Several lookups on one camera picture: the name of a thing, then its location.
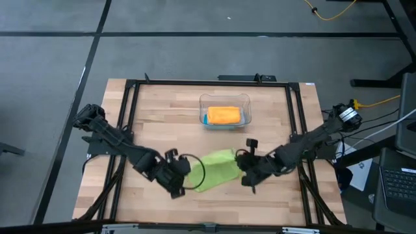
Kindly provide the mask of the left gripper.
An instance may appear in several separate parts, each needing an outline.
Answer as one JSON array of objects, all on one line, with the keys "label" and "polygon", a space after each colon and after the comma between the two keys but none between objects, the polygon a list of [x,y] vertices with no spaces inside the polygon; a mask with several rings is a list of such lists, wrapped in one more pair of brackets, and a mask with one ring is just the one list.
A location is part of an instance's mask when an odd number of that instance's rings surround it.
[{"label": "left gripper", "polygon": [[165,159],[159,161],[153,169],[152,178],[170,192],[171,199],[180,198],[185,195],[183,183],[185,176],[190,173],[190,163],[176,148],[169,149],[164,156]]}]

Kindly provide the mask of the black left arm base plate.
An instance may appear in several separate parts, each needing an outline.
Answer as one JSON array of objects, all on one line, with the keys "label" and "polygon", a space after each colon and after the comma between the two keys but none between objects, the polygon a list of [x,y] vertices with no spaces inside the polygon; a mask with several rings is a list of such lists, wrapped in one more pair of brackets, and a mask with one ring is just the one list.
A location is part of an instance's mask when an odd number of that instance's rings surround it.
[{"label": "black left arm base plate", "polygon": [[107,129],[103,132],[93,132],[91,136],[83,136],[82,139],[88,144],[88,154],[91,155],[122,155],[123,143],[133,143],[134,134],[119,129]]}]

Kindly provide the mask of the black desk frame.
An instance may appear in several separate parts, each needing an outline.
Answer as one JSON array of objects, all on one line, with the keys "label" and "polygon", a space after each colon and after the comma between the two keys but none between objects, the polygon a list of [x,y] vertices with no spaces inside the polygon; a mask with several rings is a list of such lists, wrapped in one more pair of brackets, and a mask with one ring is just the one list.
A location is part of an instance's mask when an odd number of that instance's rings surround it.
[{"label": "black desk frame", "polygon": [[372,79],[351,79],[350,85],[353,87],[362,87],[362,88],[400,88],[402,86],[403,76],[406,73],[412,73],[416,69],[416,53],[413,51],[411,44],[409,43],[408,37],[402,30],[397,17],[395,16],[393,9],[390,7],[387,0],[382,0],[383,6],[393,24],[396,32],[399,35],[401,42],[404,44],[404,47],[408,51],[411,57],[411,63],[396,74],[392,75],[386,80],[372,80]]}]

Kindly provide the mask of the white paper sheet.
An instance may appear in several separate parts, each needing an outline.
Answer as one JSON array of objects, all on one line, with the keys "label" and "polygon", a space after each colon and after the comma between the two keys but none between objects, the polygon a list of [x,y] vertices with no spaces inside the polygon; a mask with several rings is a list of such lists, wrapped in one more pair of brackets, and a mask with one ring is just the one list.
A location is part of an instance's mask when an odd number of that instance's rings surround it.
[{"label": "white paper sheet", "polygon": [[[343,150],[345,150],[343,157],[346,157],[346,155],[349,153],[355,152],[356,148],[352,148],[348,144],[340,142],[337,146],[335,155],[336,158],[341,157]],[[350,182],[350,186],[353,186],[355,189],[358,189],[362,192],[365,190],[365,185],[369,176],[371,164],[372,159],[367,159],[347,167],[352,172],[352,180]]]}]

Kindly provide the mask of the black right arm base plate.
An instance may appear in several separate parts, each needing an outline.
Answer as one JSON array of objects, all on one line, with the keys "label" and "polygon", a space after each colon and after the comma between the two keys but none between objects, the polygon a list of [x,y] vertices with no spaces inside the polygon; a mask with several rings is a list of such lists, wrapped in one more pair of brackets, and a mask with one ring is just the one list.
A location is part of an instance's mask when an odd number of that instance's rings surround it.
[{"label": "black right arm base plate", "polygon": [[334,159],[335,143],[337,143],[337,141],[329,136],[321,143],[318,143],[313,149],[304,151],[301,159]]}]

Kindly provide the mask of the grey laptop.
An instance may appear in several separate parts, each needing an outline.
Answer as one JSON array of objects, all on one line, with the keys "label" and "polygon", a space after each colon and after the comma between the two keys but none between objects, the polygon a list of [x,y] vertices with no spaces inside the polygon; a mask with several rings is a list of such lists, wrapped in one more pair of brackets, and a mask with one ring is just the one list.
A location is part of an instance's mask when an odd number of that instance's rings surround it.
[{"label": "grey laptop", "polygon": [[383,226],[416,234],[416,159],[382,149],[372,215]]}]

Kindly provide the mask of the green microfiber towel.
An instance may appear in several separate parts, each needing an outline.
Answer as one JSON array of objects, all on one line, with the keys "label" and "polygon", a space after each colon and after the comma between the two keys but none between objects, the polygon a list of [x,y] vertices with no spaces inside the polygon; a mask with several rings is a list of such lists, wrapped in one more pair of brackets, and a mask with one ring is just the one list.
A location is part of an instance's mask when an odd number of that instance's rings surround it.
[{"label": "green microfiber towel", "polygon": [[204,192],[241,176],[242,171],[235,160],[236,149],[214,151],[192,163],[187,176],[190,186],[196,192]]}]

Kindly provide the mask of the dark grey stand foot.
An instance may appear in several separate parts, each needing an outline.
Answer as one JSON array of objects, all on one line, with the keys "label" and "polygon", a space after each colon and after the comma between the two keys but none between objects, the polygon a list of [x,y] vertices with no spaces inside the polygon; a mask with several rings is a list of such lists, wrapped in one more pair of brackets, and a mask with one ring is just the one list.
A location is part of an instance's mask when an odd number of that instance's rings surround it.
[{"label": "dark grey stand foot", "polygon": [[0,156],[3,153],[12,153],[17,156],[24,156],[25,150],[0,142]]}]

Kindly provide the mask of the silver metal bracket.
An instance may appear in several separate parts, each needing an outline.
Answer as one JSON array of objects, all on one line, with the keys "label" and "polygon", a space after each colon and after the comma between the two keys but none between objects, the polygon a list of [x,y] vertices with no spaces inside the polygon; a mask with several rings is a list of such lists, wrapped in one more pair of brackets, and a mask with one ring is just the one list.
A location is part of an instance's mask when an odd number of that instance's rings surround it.
[{"label": "silver metal bracket", "polygon": [[126,229],[137,229],[138,224],[105,224],[102,226],[100,234],[114,234],[116,231],[123,231]]},{"label": "silver metal bracket", "polygon": [[304,227],[282,227],[281,234],[320,234],[320,230]]}]

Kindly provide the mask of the dark blue object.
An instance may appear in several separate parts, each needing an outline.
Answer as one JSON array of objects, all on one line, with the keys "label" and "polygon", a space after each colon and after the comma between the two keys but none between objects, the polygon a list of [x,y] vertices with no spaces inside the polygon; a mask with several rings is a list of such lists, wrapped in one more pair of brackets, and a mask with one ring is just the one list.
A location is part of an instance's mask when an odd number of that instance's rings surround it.
[{"label": "dark blue object", "polygon": [[335,175],[337,177],[337,184],[341,192],[350,186],[353,173],[348,168],[336,168]]}]

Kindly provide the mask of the black diagonal leg bar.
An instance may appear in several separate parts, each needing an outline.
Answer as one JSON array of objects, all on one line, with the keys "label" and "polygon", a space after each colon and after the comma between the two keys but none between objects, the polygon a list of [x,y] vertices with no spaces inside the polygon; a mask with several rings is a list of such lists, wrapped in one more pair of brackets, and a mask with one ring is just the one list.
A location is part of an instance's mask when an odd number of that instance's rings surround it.
[{"label": "black diagonal leg bar", "polygon": [[358,164],[361,161],[377,157],[379,156],[382,148],[395,147],[395,138],[396,136],[393,135],[352,153],[346,154],[336,160],[335,166],[338,168],[346,168],[348,166]]}]

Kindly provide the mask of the orange microfiber towel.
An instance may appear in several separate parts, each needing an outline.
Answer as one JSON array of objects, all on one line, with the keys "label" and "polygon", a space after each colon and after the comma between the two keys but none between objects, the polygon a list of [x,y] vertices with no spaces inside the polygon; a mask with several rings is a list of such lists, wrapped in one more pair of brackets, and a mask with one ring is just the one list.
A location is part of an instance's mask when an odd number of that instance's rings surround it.
[{"label": "orange microfiber towel", "polygon": [[241,121],[239,107],[209,107],[207,111],[209,124],[227,125],[238,124]]}]

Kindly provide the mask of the black aluminium table frame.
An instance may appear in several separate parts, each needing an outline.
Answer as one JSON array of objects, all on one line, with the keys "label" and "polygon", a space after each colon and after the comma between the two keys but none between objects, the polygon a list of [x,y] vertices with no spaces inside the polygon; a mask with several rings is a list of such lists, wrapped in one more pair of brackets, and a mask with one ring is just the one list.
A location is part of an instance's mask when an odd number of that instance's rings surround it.
[{"label": "black aluminium table frame", "polygon": [[[200,122],[202,94],[232,96],[247,94],[252,121],[230,131],[209,130]],[[295,91],[283,83],[217,81],[151,81],[130,85],[111,79],[100,105],[110,124],[131,124],[138,145],[166,152],[203,157],[217,150],[243,148],[247,138],[257,139],[258,153],[265,154],[286,143],[302,130],[298,109],[288,99],[301,97],[308,129],[322,123],[315,86],[300,84]],[[205,192],[188,191],[171,199],[156,182],[150,182],[125,166],[116,220],[130,223],[229,224],[251,226],[304,226],[306,223],[298,174],[270,177],[253,194],[234,179]]]}]

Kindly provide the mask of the black front rail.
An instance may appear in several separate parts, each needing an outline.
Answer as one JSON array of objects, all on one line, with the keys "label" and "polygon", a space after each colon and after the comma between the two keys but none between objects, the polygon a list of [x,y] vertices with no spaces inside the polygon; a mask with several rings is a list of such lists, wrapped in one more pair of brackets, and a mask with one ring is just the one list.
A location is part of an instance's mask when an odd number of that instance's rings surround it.
[{"label": "black front rail", "polygon": [[[99,232],[105,224],[127,224],[128,222],[115,222],[113,220],[74,220],[49,224],[33,224],[25,226],[0,227],[0,234],[86,234]],[[258,231],[275,232],[281,234],[282,227],[319,229],[320,234],[405,234],[391,231],[361,229],[351,226],[328,226],[311,224],[308,226],[251,226],[251,225],[225,225],[225,224],[167,224],[167,223],[131,223],[138,224],[137,229],[167,229],[201,231],[204,233],[217,233],[219,231]]]}]

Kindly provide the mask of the clear plastic bin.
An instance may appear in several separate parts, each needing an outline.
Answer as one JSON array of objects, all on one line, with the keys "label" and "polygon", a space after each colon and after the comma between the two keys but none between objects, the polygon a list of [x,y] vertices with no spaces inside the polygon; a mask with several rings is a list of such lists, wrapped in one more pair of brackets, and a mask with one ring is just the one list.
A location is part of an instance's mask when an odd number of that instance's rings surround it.
[{"label": "clear plastic bin", "polygon": [[240,125],[239,123],[227,124],[227,125],[216,125],[208,124],[203,126],[207,129],[212,130],[230,130],[236,129],[239,127],[245,127],[250,124],[252,121],[251,114],[251,101],[250,97],[247,94],[239,94],[234,96],[212,96],[209,94],[202,94],[199,100],[200,104],[200,122],[203,124],[203,117],[207,114],[209,107],[239,107],[240,111],[245,113],[245,125]]}]

